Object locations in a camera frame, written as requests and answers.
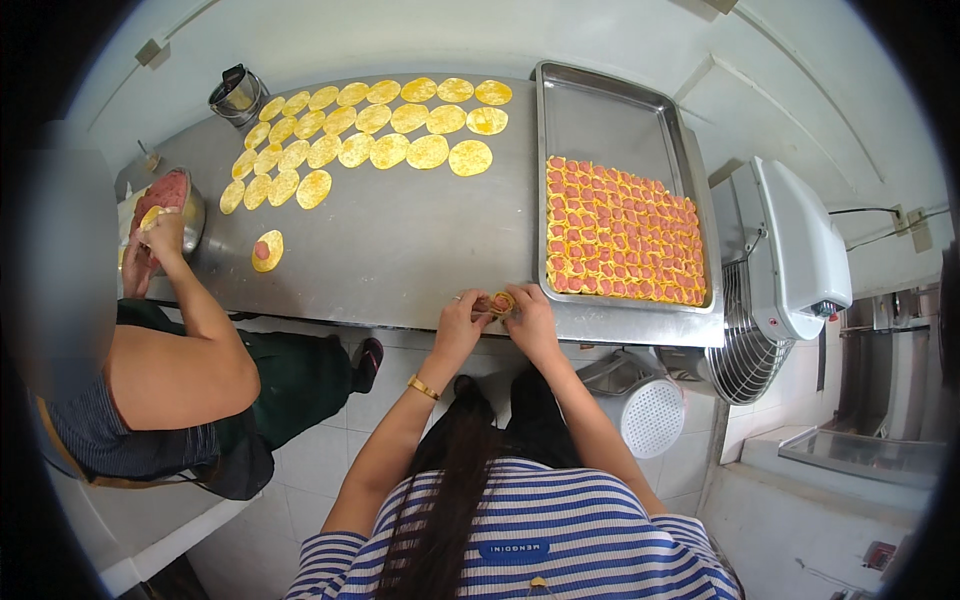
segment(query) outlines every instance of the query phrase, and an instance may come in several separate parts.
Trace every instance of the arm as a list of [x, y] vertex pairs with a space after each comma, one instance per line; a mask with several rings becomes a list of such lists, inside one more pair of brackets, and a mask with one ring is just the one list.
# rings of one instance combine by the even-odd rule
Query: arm
[[180, 253], [183, 219], [159, 215], [137, 233], [170, 279], [186, 337], [118, 325], [104, 376], [132, 430], [180, 429], [242, 412], [260, 393], [256, 365], [236, 328]]
[[535, 284], [508, 285], [507, 291], [514, 296], [521, 312], [519, 321], [507, 320], [510, 337], [553, 390], [584, 465], [604, 470], [627, 484], [650, 515], [666, 513], [620, 432], [561, 352], [553, 311], [540, 287]]
[[[420, 381], [437, 393], [463, 366], [484, 326], [492, 320], [489, 313], [476, 321], [470, 316], [474, 304], [486, 302], [485, 292], [466, 290], [458, 296], [462, 300], [454, 299], [441, 313], [433, 350], [417, 372]], [[406, 389], [353, 461], [321, 532], [350, 531], [370, 536], [377, 511], [410, 467], [435, 404], [423, 392]]]

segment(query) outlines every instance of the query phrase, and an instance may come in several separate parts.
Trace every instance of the green pants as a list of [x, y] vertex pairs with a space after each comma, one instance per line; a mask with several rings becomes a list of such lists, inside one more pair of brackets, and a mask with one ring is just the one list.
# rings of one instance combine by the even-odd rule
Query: green pants
[[[117, 302], [117, 324], [131, 324], [185, 335], [159, 306], [147, 300]], [[238, 329], [260, 374], [260, 396], [253, 403], [257, 432], [270, 450], [286, 444], [320, 421], [336, 415], [352, 390], [347, 352], [336, 339], [296, 333], [252, 333]], [[236, 417], [214, 421], [221, 453], [245, 435]]]

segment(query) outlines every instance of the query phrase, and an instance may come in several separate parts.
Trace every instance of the stainless steel tray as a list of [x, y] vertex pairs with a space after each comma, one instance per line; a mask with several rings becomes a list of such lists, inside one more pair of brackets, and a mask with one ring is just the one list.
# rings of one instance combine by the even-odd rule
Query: stainless steel tray
[[[537, 81], [538, 173], [540, 217], [537, 274], [547, 297], [561, 302], [620, 306], [669, 312], [709, 313], [718, 290], [714, 289], [715, 235], [712, 204], [701, 202], [709, 191], [694, 181], [684, 144], [684, 123], [670, 98], [641, 85], [568, 64], [543, 60], [535, 70]], [[624, 169], [688, 196], [697, 205], [704, 240], [704, 305], [685, 306], [671, 302], [609, 298], [588, 294], [558, 294], [546, 279], [546, 160], [565, 156], [592, 160]]]

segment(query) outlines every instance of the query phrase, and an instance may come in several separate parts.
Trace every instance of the cable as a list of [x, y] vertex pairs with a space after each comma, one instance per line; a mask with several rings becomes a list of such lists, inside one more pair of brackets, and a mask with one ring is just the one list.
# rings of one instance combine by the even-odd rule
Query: cable
[[850, 246], [849, 248], [847, 248], [847, 252], [856, 250], [857, 248], [860, 248], [861, 246], [866, 246], [867, 244], [873, 244], [874, 242], [878, 242], [878, 241], [880, 241], [880, 240], [882, 240], [882, 239], [888, 238], [888, 237], [890, 237], [891, 235], [897, 235], [898, 233], [906, 233], [907, 231], [909, 231], [910, 229], [912, 229], [915, 225], [918, 225], [918, 224], [922, 223], [923, 221], [926, 221], [926, 220], [929, 219], [930, 217], [935, 217], [935, 216], [937, 216], [937, 215], [942, 215], [942, 214], [947, 213], [947, 212], [950, 212], [950, 209], [949, 209], [949, 208], [944, 208], [943, 210], [938, 210], [937, 212], [931, 212], [930, 214], [924, 215], [922, 218], [917, 219], [916, 221], [914, 221], [913, 223], [911, 223], [910, 225], [908, 225], [908, 226], [905, 227], [905, 228], [902, 228], [902, 229], [894, 229], [894, 230], [891, 231], [890, 233], [886, 233], [886, 234], [881, 235], [881, 236], [879, 236], [879, 237], [875, 237], [875, 238], [872, 239], [872, 240], [867, 240], [866, 242], [861, 242], [861, 243], [859, 243], [859, 244], [857, 244], [857, 245], [855, 245], [855, 246]]
[[882, 210], [883, 212], [892, 212], [892, 213], [894, 213], [895, 215], [897, 215], [897, 218], [900, 217], [900, 211], [899, 211], [899, 210], [896, 210], [895, 208], [880, 208], [879, 206], [875, 206], [875, 207], [872, 207], [872, 208], [845, 208], [844, 210], [834, 210], [834, 211], [832, 211], [832, 212], [828, 212], [827, 214], [828, 214], [828, 215], [843, 215], [843, 214], [847, 214], [848, 212], [867, 212], [867, 211], [869, 211], [869, 210]]

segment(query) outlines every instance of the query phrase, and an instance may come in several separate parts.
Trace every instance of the metal table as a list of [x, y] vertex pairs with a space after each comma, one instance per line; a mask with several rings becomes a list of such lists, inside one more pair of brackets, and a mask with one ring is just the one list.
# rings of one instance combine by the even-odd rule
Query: metal table
[[[440, 82], [449, 74], [425, 74]], [[395, 79], [402, 84], [420, 77], [393, 75], [351, 81], [374, 84]], [[479, 84], [486, 78], [469, 76]], [[208, 119], [156, 146], [162, 156], [156, 171], [140, 162], [125, 167], [115, 189], [122, 200], [129, 182], [140, 189], [174, 166], [190, 170], [207, 202], [206, 225], [190, 264], [197, 278], [230, 311], [310, 319], [364, 327], [436, 329], [441, 308], [459, 290], [479, 287], [495, 292], [505, 282], [535, 281], [537, 235], [536, 90], [533, 82], [501, 78], [514, 91], [504, 108], [507, 128], [478, 136], [466, 127], [448, 134], [452, 148], [464, 139], [482, 137], [493, 164], [485, 173], [461, 178], [444, 164], [419, 171], [402, 162], [380, 171], [369, 161], [354, 169], [338, 160], [325, 166], [333, 178], [326, 199], [303, 210], [292, 198], [273, 207], [264, 202], [253, 211], [240, 205], [224, 215], [218, 204], [230, 183], [230, 167], [243, 151], [246, 129], [239, 132], [225, 119]], [[327, 84], [301, 89], [313, 92]], [[298, 89], [284, 92], [290, 97]], [[404, 104], [397, 98], [391, 108]], [[443, 104], [434, 97], [429, 108]], [[476, 98], [461, 103], [470, 112], [482, 106]], [[389, 125], [377, 136], [390, 131]], [[341, 135], [346, 139], [353, 128]], [[413, 141], [425, 128], [407, 134]], [[318, 137], [310, 138], [311, 143]], [[699, 148], [691, 165], [709, 202], [707, 177]], [[300, 176], [310, 172], [304, 162]], [[264, 232], [279, 229], [286, 252], [269, 273], [251, 265], [253, 243]], [[148, 298], [175, 300], [165, 277], [155, 277]], [[564, 341], [659, 346], [721, 346], [723, 314], [663, 313], [554, 302], [557, 334]], [[503, 335], [501, 324], [488, 328]]]

